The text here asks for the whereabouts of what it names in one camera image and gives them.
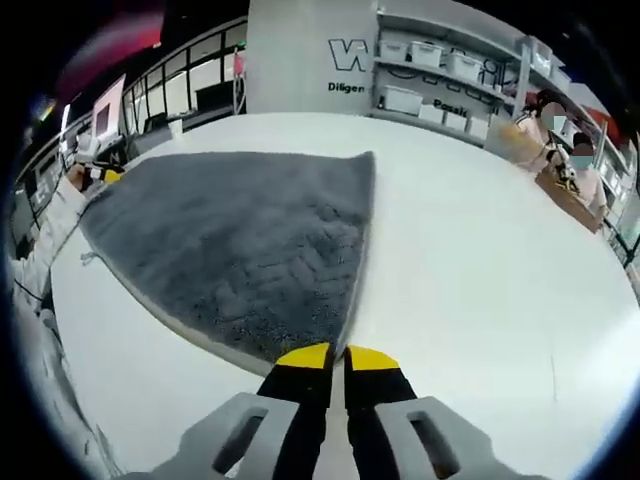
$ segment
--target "white tabletop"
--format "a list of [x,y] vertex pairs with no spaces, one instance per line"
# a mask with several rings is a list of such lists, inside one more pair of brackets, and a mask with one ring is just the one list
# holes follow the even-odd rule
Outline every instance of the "white tabletop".
[[[141,159],[214,150],[372,150],[374,218],[350,343],[395,357],[419,396],[489,435],[521,473],[569,478],[591,458],[640,371],[640,310],[608,245],[527,175],[430,131],[331,114],[230,117]],[[83,408],[127,469],[149,471],[261,379],[169,331],[102,261],[83,266],[89,251],[76,230],[53,266],[60,333]]]

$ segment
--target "person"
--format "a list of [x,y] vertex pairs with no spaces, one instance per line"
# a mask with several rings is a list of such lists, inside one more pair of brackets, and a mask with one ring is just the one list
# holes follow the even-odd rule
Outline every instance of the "person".
[[578,198],[585,207],[594,213],[598,228],[602,226],[607,212],[607,196],[602,178],[593,167],[594,148],[588,135],[577,132],[573,136],[571,165],[575,170],[574,181],[578,187]]
[[562,162],[550,130],[562,127],[566,119],[562,99],[551,90],[541,90],[535,105],[526,107],[514,122],[511,141],[518,145],[515,163],[520,168],[538,176],[545,168],[552,169]]
[[23,354],[24,373],[49,426],[61,436],[67,450],[93,476],[111,478],[119,469],[97,427],[90,427],[73,392],[55,317],[42,307],[50,268],[86,206],[81,193],[84,167],[74,165],[53,193],[31,253],[9,259],[8,284],[13,303],[12,325]]

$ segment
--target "dark hair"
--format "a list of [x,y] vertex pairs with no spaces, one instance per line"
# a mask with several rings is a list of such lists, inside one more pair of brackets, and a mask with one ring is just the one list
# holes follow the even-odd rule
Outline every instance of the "dark hair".
[[589,135],[587,135],[586,133],[582,133],[582,132],[576,132],[573,134],[573,148],[577,147],[578,145],[589,145],[590,147],[593,147],[593,142],[591,141],[591,138],[589,137]]
[[549,90],[548,88],[544,88],[537,93],[536,104],[531,106],[529,111],[535,112],[536,117],[539,117],[542,114],[542,109],[550,103],[559,103],[562,105],[562,108],[567,108],[565,107],[564,100],[559,93]]

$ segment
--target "gray towel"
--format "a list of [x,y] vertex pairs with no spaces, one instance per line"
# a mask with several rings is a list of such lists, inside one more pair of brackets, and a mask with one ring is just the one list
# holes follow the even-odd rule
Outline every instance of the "gray towel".
[[267,373],[291,349],[344,344],[374,176],[371,152],[151,158],[94,199],[81,228],[161,321]]

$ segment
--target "white shelving unit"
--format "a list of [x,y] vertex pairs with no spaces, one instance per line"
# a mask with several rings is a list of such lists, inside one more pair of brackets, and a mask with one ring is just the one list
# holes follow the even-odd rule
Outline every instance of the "white shelving unit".
[[478,53],[482,53],[487,57],[499,61],[515,60],[519,62],[521,60],[520,55],[516,53],[515,49],[510,50],[492,40],[479,37],[475,33],[443,22],[379,11],[378,25],[383,29],[402,30],[446,40],[454,44],[466,45],[471,50],[475,50]]
[[470,143],[471,145],[475,145],[476,147],[482,148],[484,146],[484,140],[482,138],[475,137],[470,133],[456,130],[455,128],[448,127],[441,123],[414,117],[413,115],[409,115],[407,113],[393,112],[391,110],[374,108],[371,110],[371,112],[369,112],[369,116],[378,118],[380,120],[389,120],[391,122],[403,123],[412,127],[424,128],[426,130],[442,133],[443,135],[447,135],[463,142]]
[[[573,100],[566,91],[563,91],[560,87],[558,87],[550,78],[545,77],[540,72],[531,67],[531,50],[527,45],[527,42],[522,42],[521,46],[516,46],[515,42],[513,45],[501,45],[493,40],[484,38],[462,27],[449,25],[433,19],[407,17],[404,15],[387,13],[382,10],[378,11],[377,18],[379,31],[402,31],[416,34],[418,37],[429,37],[436,42],[438,40],[441,40],[451,45],[458,45],[461,48],[474,51],[477,54],[485,55],[487,58],[491,58],[494,61],[500,62],[505,65],[505,68],[506,65],[510,65],[513,70],[519,70],[519,77],[518,91],[514,99],[492,89],[490,86],[472,82],[467,79],[462,79],[440,68],[416,65],[411,62],[388,61],[386,59],[376,57],[374,59],[374,95],[376,95],[377,90],[375,88],[377,86],[375,84],[375,72],[377,68],[404,68],[407,70],[422,72],[429,75],[439,76],[450,81],[458,82],[459,84],[465,85],[467,87],[472,87],[482,94],[490,95],[491,97],[495,98],[496,105],[502,104],[504,106],[512,107],[513,115],[517,115],[524,107],[526,93],[530,86],[534,86],[540,89],[551,89],[562,95],[569,114],[582,120],[586,133],[590,133],[592,136],[604,139],[604,141],[601,140],[599,142],[602,143],[602,145],[598,150],[599,155],[596,159],[596,165],[599,166],[602,161],[605,161],[605,163],[607,163],[608,169],[621,172],[622,176],[619,176],[618,180],[622,183],[622,185],[628,183],[626,182],[627,177],[634,174],[636,166],[630,165],[627,159],[622,155],[622,153],[613,145],[606,134],[606,128],[603,131],[600,125],[596,123],[593,117],[591,117],[589,112],[587,112],[585,108],[580,105],[580,103]],[[562,64],[561,61],[555,58],[554,63],[559,65]],[[372,105],[377,106],[376,98],[372,98]],[[437,124],[428,120],[422,120],[420,118],[403,113],[388,112],[375,108],[374,110],[372,110],[371,116],[374,116],[376,118],[384,118],[386,120],[397,121],[420,128],[428,128],[430,130],[452,136],[454,138],[477,146],[482,146],[484,144],[481,139],[474,137],[466,132],[455,130],[447,127],[446,125]],[[571,149],[573,148],[572,139],[564,137],[561,134],[555,132],[554,137],[560,144]],[[602,172],[601,176],[603,178],[605,187],[614,197],[612,205],[614,205],[617,209],[617,207],[621,206],[619,204],[622,202],[622,200],[619,198],[620,193],[623,190],[626,191],[627,189],[614,189],[608,179],[605,178],[604,175],[602,175]],[[611,216],[610,220],[615,224],[614,220],[616,219],[613,218],[613,215]]]
[[499,100],[500,102],[505,103],[507,105],[512,105],[512,106],[515,105],[514,98],[507,97],[501,92],[498,92],[487,85],[483,85],[482,83],[474,82],[472,80],[469,80],[468,78],[462,78],[457,75],[453,75],[452,73],[449,73],[448,71],[442,68],[436,68],[429,65],[420,65],[413,62],[397,62],[393,60],[387,60],[381,57],[375,57],[373,61],[375,64],[383,67],[402,68],[406,70],[412,70],[414,72],[426,73],[428,75],[446,78],[447,80],[451,80],[459,84],[465,85],[467,87],[473,88],[478,92],[481,92],[487,96],[493,97],[496,100]]

